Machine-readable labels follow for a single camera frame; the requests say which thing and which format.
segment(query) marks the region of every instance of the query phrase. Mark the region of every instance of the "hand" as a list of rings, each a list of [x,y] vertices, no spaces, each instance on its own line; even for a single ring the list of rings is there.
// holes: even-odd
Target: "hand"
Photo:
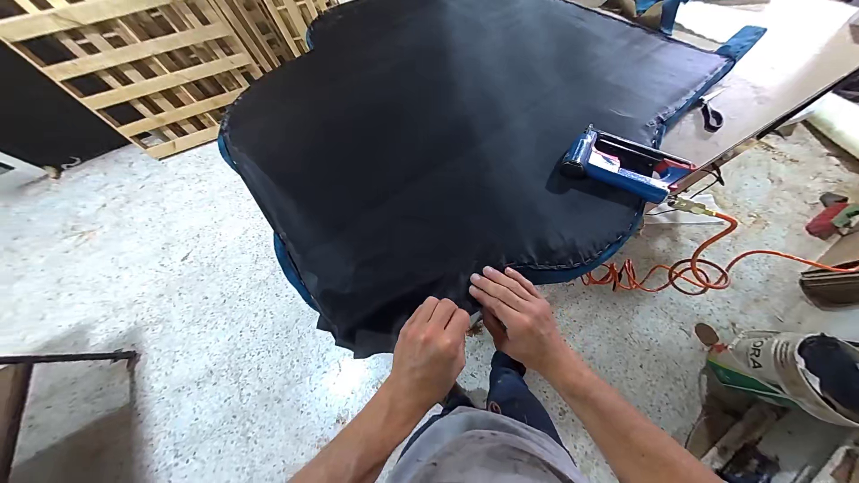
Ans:
[[[466,365],[468,313],[428,297],[399,331],[385,384],[424,413],[448,393]]]
[[[495,347],[543,376],[563,364],[572,349],[533,284],[510,267],[501,273],[487,266],[483,272],[483,277],[472,274],[468,293],[484,306],[484,324]]]

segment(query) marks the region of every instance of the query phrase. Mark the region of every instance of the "workbench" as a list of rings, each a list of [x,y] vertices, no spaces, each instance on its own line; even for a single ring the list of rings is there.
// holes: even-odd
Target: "workbench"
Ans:
[[[859,69],[859,33],[852,34],[854,40],[849,25],[856,12],[834,0],[681,4],[674,37],[703,48],[716,48],[745,25],[767,32],[713,88],[727,87],[712,101],[725,117],[722,129],[705,131],[701,110],[693,108],[668,131],[661,149],[700,168],[721,166],[735,146],[777,127],[830,90]],[[699,170],[680,187],[704,176]]]

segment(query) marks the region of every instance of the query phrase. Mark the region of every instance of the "scissors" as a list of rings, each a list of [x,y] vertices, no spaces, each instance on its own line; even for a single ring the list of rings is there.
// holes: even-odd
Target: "scissors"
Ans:
[[[727,88],[716,89],[713,92],[701,96],[701,114],[704,115],[704,129],[707,132],[716,132],[719,131],[719,128],[722,127],[722,124],[725,121],[725,117],[722,116],[722,113],[715,110],[710,106],[710,101],[713,100],[714,97],[721,94]]]

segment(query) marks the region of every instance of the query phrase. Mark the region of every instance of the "orange air hose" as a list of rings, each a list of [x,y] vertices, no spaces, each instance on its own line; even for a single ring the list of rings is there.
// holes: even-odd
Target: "orange air hose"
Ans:
[[[834,266],[823,265],[816,261],[806,260],[794,255],[783,254],[781,252],[777,252],[774,250],[751,250],[740,254],[736,258],[728,263],[728,266],[722,268],[714,262],[709,260],[705,260],[700,258],[701,253],[707,249],[713,243],[718,242],[731,232],[737,229],[739,223],[736,218],[731,217],[729,215],[725,215],[724,213],[715,213],[712,212],[712,216],[720,218],[728,222],[728,227],[723,229],[719,233],[713,235],[701,243],[698,249],[692,253],[692,257],[688,259],[683,259],[678,261],[672,266],[667,265],[656,265],[647,272],[647,275],[644,276],[641,280],[638,280],[636,277],[636,269],[632,264],[632,260],[627,259],[618,269],[618,266],[614,263],[604,263],[602,266],[606,268],[606,273],[599,278],[596,278],[592,272],[586,273],[581,276],[582,283],[585,285],[608,285],[612,284],[612,289],[624,289],[624,290],[644,290],[647,292],[658,292],[660,290],[664,290],[669,286],[674,287],[674,289],[686,294],[686,295],[702,295],[707,290],[724,290],[727,289],[731,285],[731,278],[728,273],[732,268],[739,262],[743,260],[747,256],[755,255],[755,254],[768,254],[768,255],[776,255],[778,257],[786,258],[789,260],[798,261],[800,263],[804,263],[806,265],[815,266],[817,268],[821,268],[824,270],[828,270],[830,272],[841,272],[841,273],[852,273],[859,272],[859,266],[855,268],[836,268]],[[710,281],[711,277],[708,275],[707,270],[703,269],[701,266],[707,266],[710,269],[713,269],[718,273],[718,278],[715,281]],[[645,287],[644,283],[658,270],[666,270],[667,271],[667,281],[659,285],[658,287]],[[627,279],[627,284],[623,283],[624,275]],[[686,290],[677,285],[677,280],[681,279],[687,282],[688,284],[694,285],[698,287],[700,290]]]

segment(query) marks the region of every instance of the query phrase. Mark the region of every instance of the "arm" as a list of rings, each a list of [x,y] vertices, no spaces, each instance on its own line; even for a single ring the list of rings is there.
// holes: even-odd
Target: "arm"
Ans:
[[[512,268],[472,275],[472,294],[498,350],[537,370],[570,405],[624,483],[720,482],[602,381],[557,330],[549,303]]]
[[[367,406],[291,481],[371,482],[466,364],[468,314],[429,297],[399,331],[391,375]]]

